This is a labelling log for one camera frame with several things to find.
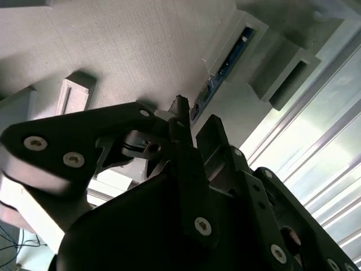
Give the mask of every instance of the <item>gray 3d-printed part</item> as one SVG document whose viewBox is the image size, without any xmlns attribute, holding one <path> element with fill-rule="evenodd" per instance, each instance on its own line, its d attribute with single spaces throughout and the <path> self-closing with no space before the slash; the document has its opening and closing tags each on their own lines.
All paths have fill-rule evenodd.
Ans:
<svg viewBox="0 0 361 271">
<path fill-rule="evenodd" d="M 83 72 L 74 72 L 63 80 L 56 115 L 87 110 L 96 79 Z"/>
<path fill-rule="evenodd" d="M 0 8 L 6 7 L 51 7 L 53 0 L 1 0 Z"/>
<path fill-rule="evenodd" d="M 320 60 L 284 37 L 279 38 L 273 50 L 274 54 L 268 54 L 249 85 L 261 101 L 269 101 L 274 109 L 281 110 Z"/>
<path fill-rule="evenodd" d="M 232 14 L 229 14 L 223 24 L 228 27 L 224 28 L 224 31 L 219 31 L 217 35 L 213 37 L 212 45 L 203 57 L 208 72 L 211 75 L 215 75 L 218 72 L 222 63 L 227 58 L 232 47 L 246 27 L 254 30 L 254 33 L 252 34 L 251 42 L 247 45 L 240 59 L 237 61 L 237 64 L 242 63 L 244 59 L 248 59 L 249 56 L 252 55 L 259 41 L 268 30 L 268 25 L 264 24 L 251 14 L 236 8 L 232 10 Z"/>
</svg>

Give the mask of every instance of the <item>rectangular slot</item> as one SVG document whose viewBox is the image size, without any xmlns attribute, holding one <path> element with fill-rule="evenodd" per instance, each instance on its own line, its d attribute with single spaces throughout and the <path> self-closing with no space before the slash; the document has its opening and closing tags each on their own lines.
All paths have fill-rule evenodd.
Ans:
<svg viewBox="0 0 361 271">
<path fill-rule="evenodd" d="M 191 126 L 197 121 L 204 108 L 210 102 L 215 92 L 219 89 L 222 82 L 231 73 L 235 63 L 239 60 L 247 44 L 252 37 L 254 30 L 250 27 L 244 28 L 239 39 L 234 44 L 232 50 L 222 63 L 220 69 L 215 75 L 211 75 L 204 84 L 200 94 L 197 96 L 195 103 L 190 110 Z"/>
<path fill-rule="evenodd" d="M 284 103 L 281 102 L 281 99 L 284 99 L 285 96 L 292 96 L 294 93 L 289 93 L 289 89 L 297 81 L 300 75 L 307 68 L 307 63 L 300 61 L 292 70 L 292 72 L 287 76 L 287 78 L 282 82 L 279 88 L 276 90 L 275 94 L 270 99 L 270 103 L 276 110 L 281 110 L 284 106 Z"/>
</svg>

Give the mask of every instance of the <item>black wire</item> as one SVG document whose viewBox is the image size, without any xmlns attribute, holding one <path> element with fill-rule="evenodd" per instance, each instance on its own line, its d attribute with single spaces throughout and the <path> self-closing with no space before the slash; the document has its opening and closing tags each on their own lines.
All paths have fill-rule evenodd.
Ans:
<svg viewBox="0 0 361 271">
<path fill-rule="evenodd" d="M 25 242 L 24 242 L 24 236 L 25 236 L 25 234 L 24 234 L 24 230 L 23 230 L 23 238 L 22 238 L 22 240 L 21 240 L 21 244 L 15 244 L 15 245 L 13 245 L 13 246 L 8 246 L 8 247 L 4 247 L 4 248 L 1 248 L 1 249 L 0 249 L 0 251 L 2 251 L 2 250 L 5 250 L 5 249 L 8 249 L 8 248 L 11 248 L 11 247 L 19 248 L 19 250 L 17 251 L 15 257 L 14 257 L 13 259 L 11 259 L 10 261 L 8 261 L 7 263 L 5 263 L 5 264 L 3 264 L 3 265 L 0 265 L 0 268 L 3 268 L 5 265 L 8 265 L 8 264 L 11 263 L 12 261 L 14 261 L 14 260 L 17 258 L 17 256 L 19 255 L 20 250 L 21 250 L 22 247 L 41 247 L 41 246 L 46 246 L 46 245 L 47 245 L 47 244 L 40 244 L 40 240 L 39 240 L 38 235 L 36 235 L 36 239 L 37 239 L 37 240 L 27 240 L 27 241 L 25 241 Z M 36 245 L 36 246 L 33 246 L 33 245 L 31 245 L 31 244 L 25 244 L 26 242 L 35 242 L 37 245 Z"/>
<path fill-rule="evenodd" d="M 23 238 L 22 238 L 22 240 L 21 240 L 21 245 L 20 245 L 20 246 L 22 246 L 22 245 L 24 244 L 24 236 L 25 236 L 25 234 L 24 234 L 24 230 L 23 230 Z M 19 250 L 17 251 L 17 253 L 16 253 L 16 255 L 15 255 L 14 258 L 12 258 L 10 261 L 8 261 L 7 263 L 5 263 L 5 264 L 3 264 L 3 265 L 0 265 L 0 268 L 3 268 L 5 265 L 8 265 L 8 264 L 11 263 L 12 261 L 16 260 L 17 256 L 18 256 L 19 253 L 20 253 L 21 248 L 22 248 L 22 247 L 19 247 Z"/>
<path fill-rule="evenodd" d="M 5 231 L 5 229 L 0 225 L 0 229 L 2 229 L 2 231 L 12 240 L 11 243 L 15 243 L 15 240 L 13 239 L 12 236 L 9 235 L 9 233 L 7 233 L 7 231 Z"/>
<path fill-rule="evenodd" d="M 4 238 L 6 241 L 16 244 L 15 242 L 13 242 L 12 240 L 7 239 L 4 235 L 0 235 L 1 238 Z"/>
</svg>

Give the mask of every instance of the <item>screw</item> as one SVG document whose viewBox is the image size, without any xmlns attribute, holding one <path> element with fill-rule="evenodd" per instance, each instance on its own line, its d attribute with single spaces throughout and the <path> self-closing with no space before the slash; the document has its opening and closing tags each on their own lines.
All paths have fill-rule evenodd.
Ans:
<svg viewBox="0 0 361 271">
<path fill-rule="evenodd" d="M 265 170 L 265 175 L 270 179 L 272 178 L 272 173 L 268 170 Z"/>
<path fill-rule="evenodd" d="M 147 111 L 145 111 L 145 110 L 140 110 L 140 113 L 144 116 L 144 117 L 149 117 L 150 116 L 150 114 L 147 112 Z"/>
<path fill-rule="evenodd" d="M 194 221 L 194 226 L 196 227 L 196 230 L 204 236 L 209 236 L 212 233 L 210 223 L 203 217 L 197 217 Z"/>
<path fill-rule="evenodd" d="M 177 121 L 177 124 L 178 124 L 180 127 L 184 127 L 184 124 L 181 123 L 180 121 Z"/>
<path fill-rule="evenodd" d="M 332 270 L 341 271 L 340 267 L 338 267 L 338 265 L 335 263 L 334 260 L 332 260 L 331 258 L 328 258 L 327 261 L 328 261 L 329 266 L 331 266 Z"/>
<path fill-rule="evenodd" d="M 242 156 L 242 152 L 240 150 L 238 150 L 237 148 L 235 148 L 235 154 L 238 156 Z"/>
<path fill-rule="evenodd" d="M 77 152 L 68 152 L 63 156 L 63 162 L 65 165 L 71 168 L 80 168 L 84 165 L 84 156 Z"/>
<path fill-rule="evenodd" d="M 42 151 L 47 147 L 47 142 L 42 137 L 28 137 L 24 140 L 24 146 L 31 151 Z"/>
<path fill-rule="evenodd" d="M 345 263 L 345 267 L 346 267 L 347 271 L 355 271 L 355 269 L 348 263 Z"/>
<path fill-rule="evenodd" d="M 282 264 L 287 262 L 287 257 L 282 248 L 277 246 L 276 244 L 272 244 L 271 246 L 271 253 L 273 257 Z"/>
</svg>

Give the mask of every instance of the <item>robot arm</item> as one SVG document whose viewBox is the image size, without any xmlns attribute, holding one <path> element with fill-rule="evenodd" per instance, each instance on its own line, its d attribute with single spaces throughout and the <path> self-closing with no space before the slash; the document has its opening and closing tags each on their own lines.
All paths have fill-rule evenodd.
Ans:
<svg viewBox="0 0 361 271">
<path fill-rule="evenodd" d="M 219 118 L 195 148 L 187 100 L 166 116 L 128 103 L 3 132 L 0 200 L 57 254 L 50 270 L 112 259 L 124 270 L 356 270 L 274 173 L 248 167 Z M 92 209 L 91 177 L 134 158 L 147 160 L 146 181 Z"/>
</svg>

